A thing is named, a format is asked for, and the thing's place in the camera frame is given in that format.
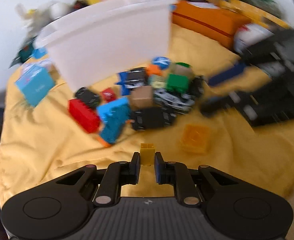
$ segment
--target lego brick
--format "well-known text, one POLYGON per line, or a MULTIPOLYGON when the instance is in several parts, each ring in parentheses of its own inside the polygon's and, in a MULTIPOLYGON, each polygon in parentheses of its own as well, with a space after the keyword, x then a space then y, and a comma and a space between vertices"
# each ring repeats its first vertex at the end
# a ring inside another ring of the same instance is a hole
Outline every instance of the lego brick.
POLYGON ((166 87, 166 80, 164 77, 157 76, 157 75, 151 75, 149 80, 149 85, 152 86, 152 88, 165 88, 166 87))
POLYGON ((86 106, 95 110, 99 106, 101 100, 100 96, 90 91, 86 87, 82 87, 75 93, 75 98, 82 101, 86 106))
POLYGON ((98 115, 79 99, 75 98, 68 101, 68 111, 87 133, 98 131, 100 125, 98 115))
POLYGON ((165 70, 169 68, 171 60, 167 57, 156 57, 151 61, 151 63, 153 65, 158 65, 161 70, 165 70))
POLYGON ((41 59, 42 57, 44 57, 47 54, 47 50, 42 47, 39 49, 34 49, 33 53, 32 53, 32 57, 35 59, 41 59))
POLYGON ((111 88, 107 88, 102 91, 102 97, 108 103, 117 99, 114 90, 112 90, 111 88))
POLYGON ((189 84, 188 88, 188 94, 200 98, 204 94, 204 77, 203 76, 197 76, 194 78, 194 80, 189 84))
POLYGON ((132 90, 130 94, 132 106, 137 108, 147 108, 153 106, 152 86, 143 86, 132 90))
POLYGON ((55 85, 46 68, 37 64, 23 73, 15 84, 23 93, 27 102, 33 107, 37 106, 55 85))
POLYGON ((186 76, 189 81, 193 80, 195 75, 189 64, 178 62, 171 65, 171 73, 180 76, 186 76))
POLYGON ((184 128, 180 145, 187 152, 206 154, 210 136, 211 129, 209 127, 188 124, 184 128))
POLYGON ((130 108, 128 105, 117 106, 113 107, 111 112, 112 115, 107 116, 105 127, 97 138, 104 147, 111 147, 116 143, 126 121, 129 119, 130 108))
POLYGON ((140 144, 140 164, 153 165, 155 160, 156 149, 152 143, 140 144))
POLYGON ((100 105, 99 107, 97 107, 97 113, 100 117, 100 119, 106 123, 106 118, 108 115, 112 115, 111 109, 117 106, 122 106, 122 105, 128 105, 128 98, 127 97, 123 97, 123 98, 119 98, 115 101, 111 101, 109 103, 106 103, 104 105, 100 105))
POLYGON ((147 69, 147 75, 148 76, 151 76, 151 75, 157 75, 157 76, 162 76, 162 72, 161 72, 161 69, 158 65, 152 65, 150 64, 147 69))
POLYGON ((127 79, 127 74, 128 74, 127 71, 118 73, 120 81, 117 82, 116 85, 121 86, 121 93, 120 94, 122 96, 130 95, 130 90, 128 88, 126 88, 126 86, 125 86, 125 81, 127 79))
POLYGON ((172 92, 185 93, 188 90, 189 80, 186 76, 169 74, 166 89, 172 92))
POLYGON ((169 92, 164 88, 154 91, 154 100, 157 105, 170 107, 181 114, 187 114, 195 104, 191 95, 169 92))
POLYGON ((144 131, 172 125, 176 119, 176 114, 171 107, 156 106, 133 111, 130 119, 134 130, 144 131))
POLYGON ((147 73, 144 67, 134 68, 127 71, 125 87, 134 89, 144 86, 147 83, 147 73))

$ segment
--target blue lego brick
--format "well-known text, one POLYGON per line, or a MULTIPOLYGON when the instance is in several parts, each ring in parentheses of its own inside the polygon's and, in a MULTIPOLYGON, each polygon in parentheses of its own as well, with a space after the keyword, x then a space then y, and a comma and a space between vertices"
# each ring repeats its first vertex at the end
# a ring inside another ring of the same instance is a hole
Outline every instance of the blue lego brick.
POLYGON ((238 76, 244 71, 245 67, 246 67, 245 63, 237 62, 232 68, 229 68, 211 77, 208 81, 208 85, 211 87, 215 87, 228 79, 238 76))
POLYGON ((151 61, 151 63, 159 66, 161 70, 165 70, 169 68, 171 60, 167 57, 156 57, 151 61))
POLYGON ((169 5, 169 9, 170 9, 171 12, 175 11, 176 8, 177 8, 177 5, 175 5, 175 4, 170 4, 169 5))
POLYGON ((35 59, 40 59, 47 54, 47 50, 45 48, 34 49, 32 53, 32 57, 35 59))
POLYGON ((129 119, 130 108, 129 105, 122 105, 113 107, 112 115, 106 116, 106 123, 104 129, 99 133, 99 136, 109 144, 115 144, 122 129, 129 119))
POLYGON ((128 98, 123 97, 119 98, 117 100, 111 101, 107 104, 100 105, 97 107, 97 113, 100 117, 100 119, 106 123, 107 122, 107 116, 112 115, 111 109, 114 107, 122 106, 122 105, 129 105, 128 98))
POLYGON ((23 73, 15 84, 25 96, 27 102, 35 107, 47 95, 55 82, 46 68, 35 64, 23 73))
POLYGON ((128 88, 125 87, 125 81, 127 78, 127 72, 119 72, 119 79, 120 81, 116 83, 116 85, 120 85, 121 86, 121 95, 122 96, 128 96, 130 95, 130 90, 128 88))

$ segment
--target green lego brick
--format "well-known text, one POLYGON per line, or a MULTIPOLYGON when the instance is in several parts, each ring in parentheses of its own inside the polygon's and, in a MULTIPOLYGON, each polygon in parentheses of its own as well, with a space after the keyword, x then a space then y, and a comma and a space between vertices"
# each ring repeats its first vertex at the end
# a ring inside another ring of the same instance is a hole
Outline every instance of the green lego brick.
POLYGON ((189 64, 183 63, 183 62, 177 62, 176 65, 180 65, 180 66, 183 66, 183 67, 190 68, 190 65, 189 64))
POLYGON ((166 89, 169 91, 176 91, 185 93, 188 90, 189 80, 186 76, 169 74, 167 79, 166 89))

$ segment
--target blue box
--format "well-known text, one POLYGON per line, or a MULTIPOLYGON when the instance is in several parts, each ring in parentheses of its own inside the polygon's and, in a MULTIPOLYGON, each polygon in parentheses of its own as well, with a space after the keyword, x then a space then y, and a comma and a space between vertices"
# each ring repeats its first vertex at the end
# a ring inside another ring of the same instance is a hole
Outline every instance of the blue box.
POLYGON ((106 123, 107 116, 112 115, 111 109, 114 107, 122 106, 122 105, 129 105, 127 97, 119 98, 119 99, 111 101, 107 104, 100 105, 96 108, 96 111, 97 111, 97 114, 99 115, 100 119, 104 123, 106 123))
POLYGON ((32 66, 15 82, 27 102, 35 107, 54 87, 55 82, 47 69, 37 64, 32 66))

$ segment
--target yellow bedsheet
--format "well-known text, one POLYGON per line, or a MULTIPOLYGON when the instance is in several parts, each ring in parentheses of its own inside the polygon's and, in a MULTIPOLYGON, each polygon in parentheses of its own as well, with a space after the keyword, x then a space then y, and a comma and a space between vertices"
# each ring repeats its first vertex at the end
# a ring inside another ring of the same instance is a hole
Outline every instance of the yellow bedsheet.
MULTIPOLYGON (((237 56, 201 34, 172 26, 168 55, 174 61, 193 66, 196 74, 210 75, 231 65, 237 56)), ((129 125, 116 145, 103 148, 86 134, 69 116, 68 100, 73 94, 67 84, 54 72, 56 86, 33 109, 15 87, 17 70, 8 82, 4 128, 0 144, 0 204, 13 195, 92 163, 99 169, 108 164, 129 161, 140 143, 153 143, 165 161, 185 163, 196 169, 208 164, 249 183, 288 197, 294 190, 294 121, 253 130, 235 110, 220 112, 212 119, 204 118, 197 107, 188 115, 180 115, 172 127, 135 132, 129 125), (178 147, 183 127, 188 123, 205 124, 213 136, 207 155, 185 152, 178 147)), ((116 75, 92 86, 96 91, 113 86, 116 75)), ((206 95, 225 94, 231 90, 251 90, 268 82, 268 77, 257 68, 222 86, 209 89, 206 95)), ((168 196, 169 185, 157 185, 153 166, 141 169, 136 186, 124 186, 122 195, 168 196)))

